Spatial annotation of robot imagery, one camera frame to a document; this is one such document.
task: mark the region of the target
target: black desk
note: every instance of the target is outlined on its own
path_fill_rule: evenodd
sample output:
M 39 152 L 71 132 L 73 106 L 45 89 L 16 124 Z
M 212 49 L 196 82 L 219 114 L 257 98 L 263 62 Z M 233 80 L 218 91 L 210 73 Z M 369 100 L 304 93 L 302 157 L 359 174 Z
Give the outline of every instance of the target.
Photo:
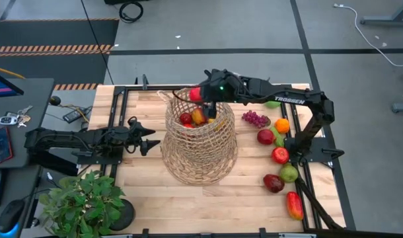
M 27 150 L 24 148 L 25 133 L 42 125 L 44 114 L 54 88 L 53 79 L 9 79 L 11 83 L 24 91 L 22 96 L 0 98 L 0 117 L 6 111 L 17 113 L 19 110 L 32 105 L 27 112 L 31 120 L 27 127 L 9 126 L 9 135 L 14 157 L 0 164 L 0 169 L 24 167 L 29 162 Z
M 31 121 L 26 123 L 27 127 L 9 126 L 14 157 L 0 164 L 0 169 L 6 169 L 7 172 L 0 214 L 12 200 L 24 198 L 35 191 L 42 168 L 39 165 L 28 165 L 30 158 L 24 148 L 25 133 L 41 126 L 54 88 L 53 79 L 9 79 L 9 81 L 22 89 L 24 95 L 0 98 L 0 117 L 6 111 L 18 112 L 29 105 L 33 108 L 27 112 L 31 117 Z M 18 231 L 12 237 L 20 237 L 32 199 L 33 196 L 25 199 L 26 206 L 19 221 Z

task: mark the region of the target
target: plant pot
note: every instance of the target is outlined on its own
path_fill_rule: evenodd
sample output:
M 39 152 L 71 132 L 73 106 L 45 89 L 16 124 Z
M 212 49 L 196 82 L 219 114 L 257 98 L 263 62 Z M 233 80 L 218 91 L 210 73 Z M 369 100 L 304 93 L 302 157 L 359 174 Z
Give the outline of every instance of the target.
M 120 218 L 117 221 L 115 221 L 112 225 L 110 225 L 109 228 L 112 231 L 121 231 L 127 228 L 135 218 L 135 209 L 133 207 L 133 204 L 131 204 L 131 202 L 128 202 L 128 200 L 125 199 L 121 200 L 125 206 L 122 207 Z

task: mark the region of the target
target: purple grapes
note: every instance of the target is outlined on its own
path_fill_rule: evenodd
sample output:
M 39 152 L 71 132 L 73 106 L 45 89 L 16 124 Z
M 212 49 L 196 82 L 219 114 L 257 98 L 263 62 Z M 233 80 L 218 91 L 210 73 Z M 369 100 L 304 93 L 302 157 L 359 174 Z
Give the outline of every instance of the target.
M 247 113 L 243 113 L 241 119 L 253 124 L 257 128 L 263 128 L 270 125 L 270 119 L 267 116 L 259 116 L 256 112 L 252 112 L 251 110 L 249 110 Z

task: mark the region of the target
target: woven basket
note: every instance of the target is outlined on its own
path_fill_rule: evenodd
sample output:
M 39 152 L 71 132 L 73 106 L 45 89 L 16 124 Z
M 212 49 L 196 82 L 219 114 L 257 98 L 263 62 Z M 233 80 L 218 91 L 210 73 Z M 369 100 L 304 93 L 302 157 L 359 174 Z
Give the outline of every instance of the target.
M 176 94 L 185 100 L 190 89 Z M 163 140 L 163 161 L 179 181 L 190 185 L 208 185 L 221 180 L 237 160 L 235 117 L 226 103 L 217 103 L 214 122 L 186 128 L 180 122 L 182 113 L 190 113 L 199 105 L 172 98 L 165 92 L 158 95 L 166 102 L 166 136 Z

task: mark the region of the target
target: wooden tabletop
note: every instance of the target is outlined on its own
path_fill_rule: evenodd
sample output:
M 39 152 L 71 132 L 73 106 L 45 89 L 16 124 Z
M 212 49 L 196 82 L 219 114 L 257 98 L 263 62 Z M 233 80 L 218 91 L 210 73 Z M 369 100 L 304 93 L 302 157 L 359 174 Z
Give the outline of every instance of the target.
M 308 84 L 293 84 L 305 89 Z M 97 87 L 89 129 L 107 126 L 114 86 Z M 118 100 L 119 115 L 122 99 Z M 224 179 L 210 186 L 188 186 L 177 181 L 162 161 L 161 145 L 157 145 L 142 157 L 124 151 L 124 160 L 118 167 L 116 186 L 120 186 L 135 207 L 134 222 L 120 233 L 257 233 L 260 227 L 267 232 L 302 231 L 300 221 L 291 219 L 287 213 L 285 196 L 295 191 L 295 185 L 285 184 L 277 193 L 268 192 L 263 185 L 264 175 L 278 174 L 281 165 L 273 163 L 270 155 L 274 145 L 257 142 L 258 129 L 241 120 L 248 110 L 268 116 L 272 122 L 281 118 L 279 108 L 269 109 L 261 104 L 230 104 L 235 114 L 238 159 Z M 126 120 L 136 116 L 145 128 L 156 130 L 147 139 L 162 140 L 165 129 L 166 104 L 156 91 L 132 91 L 128 95 Z M 297 106 L 301 128 L 310 117 L 310 110 Z M 99 170 L 100 165 L 93 165 Z M 338 198 L 332 171 L 320 164 L 310 163 L 314 191 L 318 201 L 334 220 L 344 226 L 344 217 Z M 310 227 L 314 227 L 309 201 L 305 198 Z

